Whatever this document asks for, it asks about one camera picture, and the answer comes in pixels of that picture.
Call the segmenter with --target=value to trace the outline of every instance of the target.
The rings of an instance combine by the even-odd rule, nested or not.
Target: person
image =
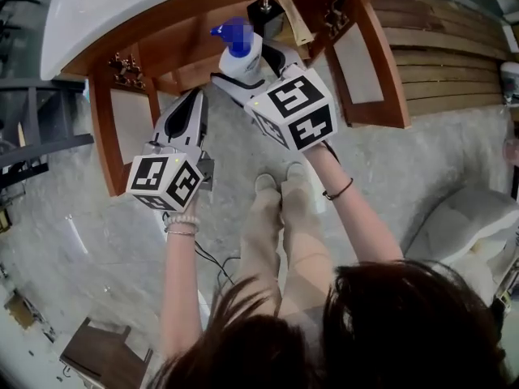
[[[168,360],[149,387],[505,387],[503,354],[478,296],[447,268],[405,261],[326,145],[304,155],[359,265],[334,275],[301,164],[288,168],[281,193],[272,176],[260,175],[242,230],[238,282],[215,294],[202,332],[192,204],[184,222],[167,228],[161,333]]]

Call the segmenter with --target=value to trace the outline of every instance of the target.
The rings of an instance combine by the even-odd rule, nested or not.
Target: white shoe
[[[286,170],[286,180],[290,180],[294,177],[307,178],[307,171],[305,170],[305,166],[301,163],[292,163]]]
[[[254,191],[258,194],[262,190],[274,189],[277,190],[276,180],[272,174],[260,174],[254,182]]]

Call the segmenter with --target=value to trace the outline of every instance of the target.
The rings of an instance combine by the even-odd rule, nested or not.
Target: white spray bottle
[[[227,45],[220,58],[220,70],[230,78],[246,85],[257,83],[260,78],[260,59],[263,38],[254,33],[253,27],[243,17],[233,17],[211,29]]]

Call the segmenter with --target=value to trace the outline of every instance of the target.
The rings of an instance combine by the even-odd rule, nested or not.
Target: dark hair
[[[187,352],[168,360],[148,388],[307,388],[312,367],[302,332],[280,318],[254,314],[265,298],[237,301],[255,280],[238,282],[218,301],[207,329]]]
[[[339,267],[324,308],[323,386],[506,387],[491,312],[456,272],[440,270]]]

